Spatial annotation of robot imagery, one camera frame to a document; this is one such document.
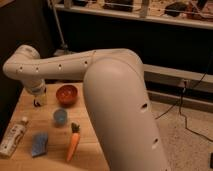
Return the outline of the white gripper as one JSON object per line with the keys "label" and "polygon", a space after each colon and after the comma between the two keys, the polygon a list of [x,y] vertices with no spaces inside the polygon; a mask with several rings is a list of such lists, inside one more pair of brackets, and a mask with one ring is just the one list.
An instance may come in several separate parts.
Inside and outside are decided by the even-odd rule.
{"label": "white gripper", "polygon": [[[45,91],[46,91],[46,85],[45,85],[45,81],[44,80],[41,80],[40,82],[36,82],[35,84],[27,85],[26,86],[26,90],[31,95],[34,95],[34,96],[41,95],[41,97],[40,97],[41,106],[44,106],[44,105],[47,104],[47,96],[46,96],[46,94],[44,94]],[[36,97],[34,97],[34,99],[33,99],[33,105],[34,106],[39,106]]]}

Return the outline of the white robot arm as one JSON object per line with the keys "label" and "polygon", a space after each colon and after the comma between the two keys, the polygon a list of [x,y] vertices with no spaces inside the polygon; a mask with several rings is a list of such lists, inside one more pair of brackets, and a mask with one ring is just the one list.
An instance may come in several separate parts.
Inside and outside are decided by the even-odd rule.
{"label": "white robot arm", "polygon": [[148,97],[143,63],[125,48],[42,59],[20,46],[4,74],[38,95],[47,79],[81,80],[90,121],[110,171],[171,171]]}

